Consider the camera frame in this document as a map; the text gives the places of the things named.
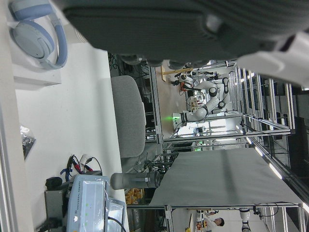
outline plastic bag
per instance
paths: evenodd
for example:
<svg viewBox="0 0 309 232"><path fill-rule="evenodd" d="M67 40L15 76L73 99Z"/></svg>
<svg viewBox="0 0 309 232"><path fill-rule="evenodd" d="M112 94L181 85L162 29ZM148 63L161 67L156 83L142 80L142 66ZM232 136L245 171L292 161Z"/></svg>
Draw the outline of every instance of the plastic bag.
<svg viewBox="0 0 309 232"><path fill-rule="evenodd" d="M26 159L36 139L31 130L23 125L20 125L20 134L23 143L24 159Z"/></svg>

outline green light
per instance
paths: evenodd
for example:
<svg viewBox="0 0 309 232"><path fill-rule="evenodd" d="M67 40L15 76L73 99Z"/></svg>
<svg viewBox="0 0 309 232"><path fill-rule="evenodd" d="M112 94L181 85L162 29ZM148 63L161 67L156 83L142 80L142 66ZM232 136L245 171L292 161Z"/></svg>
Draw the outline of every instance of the green light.
<svg viewBox="0 0 309 232"><path fill-rule="evenodd" d="M173 120L173 117L171 116L162 118L162 121L172 121L172 120Z"/></svg>

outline ceiling light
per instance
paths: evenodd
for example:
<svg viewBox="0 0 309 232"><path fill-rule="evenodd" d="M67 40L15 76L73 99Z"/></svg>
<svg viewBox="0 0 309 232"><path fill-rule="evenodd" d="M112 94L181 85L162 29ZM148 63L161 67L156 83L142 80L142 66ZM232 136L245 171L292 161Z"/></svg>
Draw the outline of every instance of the ceiling light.
<svg viewBox="0 0 309 232"><path fill-rule="evenodd" d="M282 175L280 175L280 173L277 171L277 169L271 163L269 164L269 166L272 169L272 171L276 174L276 176L279 177L280 179L282 179Z"/></svg>
<svg viewBox="0 0 309 232"><path fill-rule="evenodd" d="M248 141L249 144L252 144L252 141L248 137L246 137L246 140Z"/></svg>
<svg viewBox="0 0 309 232"><path fill-rule="evenodd" d="M261 152L261 150L259 148L255 147L255 150L256 150L257 153L259 153L260 156L263 156L263 153Z"/></svg>
<svg viewBox="0 0 309 232"><path fill-rule="evenodd" d="M306 203L303 203L303 209L309 213L309 206Z"/></svg>

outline headphone ear cup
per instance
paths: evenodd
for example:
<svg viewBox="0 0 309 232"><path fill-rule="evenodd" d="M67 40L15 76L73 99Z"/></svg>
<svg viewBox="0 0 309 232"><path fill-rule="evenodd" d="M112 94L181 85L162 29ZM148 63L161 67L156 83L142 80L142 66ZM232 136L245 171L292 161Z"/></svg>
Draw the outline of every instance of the headphone ear cup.
<svg viewBox="0 0 309 232"><path fill-rule="evenodd" d="M52 6L48 0L40 0L40 4L35 1L31 2L29 0L14 1L11 4L11 10L13 16L18 20L33 20L35 18L40 18L49 15L53 12Z"/></svg>
<svg viewBox="0 0 309 232"><path fill-rule="evenodd" d="M55 48L54 41L48 32L32 21L21 21L12 30L12 36L23 51L35 58L47 58Z"/></svg>

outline white desk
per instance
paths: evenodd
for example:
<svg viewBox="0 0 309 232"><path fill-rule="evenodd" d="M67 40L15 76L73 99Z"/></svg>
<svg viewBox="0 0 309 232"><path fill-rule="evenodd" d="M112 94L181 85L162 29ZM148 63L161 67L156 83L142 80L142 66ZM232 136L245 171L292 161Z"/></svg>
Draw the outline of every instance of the white desk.
<svg viewBox="0 0 309 232"><path fill-rule="evenodd" d="M37 139L26 160L35 226L45 220L45 180L59 176L71 154L96 157L103 175L122 172L107 52L69 45L61 78L61 85L16 90L20 122ZM95 161L89 166L98 170ZM123 190L110 195L125 201Z"/></svg>

